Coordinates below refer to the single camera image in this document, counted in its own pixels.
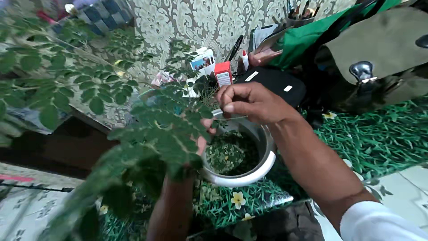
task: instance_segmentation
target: right hand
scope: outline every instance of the right hand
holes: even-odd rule
[[[259,124],[302,119],[293,107],[258,82],[222,86],[216,99],[225,118],[230,114],[246,115]]]

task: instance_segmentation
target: metal pot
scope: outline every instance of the metal pot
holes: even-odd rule
[[[214,110],[212,113],[217,119],[223,118],[223,111],[220,109]],[[205,179],[219,186],[241,187],[255,183],[269,172],[276,159],[275,153],[273,153],[273,138],[270,135],[269,129],[266,125],[255,124],[249,121],[247,118],[238,118],[230,120],[226,128],[219,127],[217,129],[216,135],[221,135],[224,132],[231,130],[237,130],[241,133],[247,133],[249,136],[251,136],[257,145],[257,150],[259,151],[259,164],[251,171],[241,175],[226,176],[212,171],[207,161],[206,153],[204,152],[202,154],[204,168],[201,170],[201,174]]]

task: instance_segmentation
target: white sleeve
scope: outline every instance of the white sleeve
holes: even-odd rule
[[[343,241],[428,241],[428,234],[378,202],[352,205],[340,221]]]

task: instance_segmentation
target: grass-print tablecloth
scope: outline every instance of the grass-print tablecloth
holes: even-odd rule
[[[365,180],[379,178],[426,162],[428,154],[428,96],[387,106],[360,115],[330,115],[316,130],[320,139],[334,149]],[[104,240],[117,237],[144,239],[152,206],[136,189],[135,217],[120,221],[107,213]],[[196,181],[194,217],[189,234],[220,228],[261,215],[273,208],[307,200],[308,196],[293,181],[281,157],[265,178],[238,188],[218,187]]]

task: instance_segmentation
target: checkered cloth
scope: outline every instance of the checkered cloth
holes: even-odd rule
[[[103,35],[127,24],[133,15],[125,0],[100,0],[79,10],[77,17],[89,24],[94,33]]]

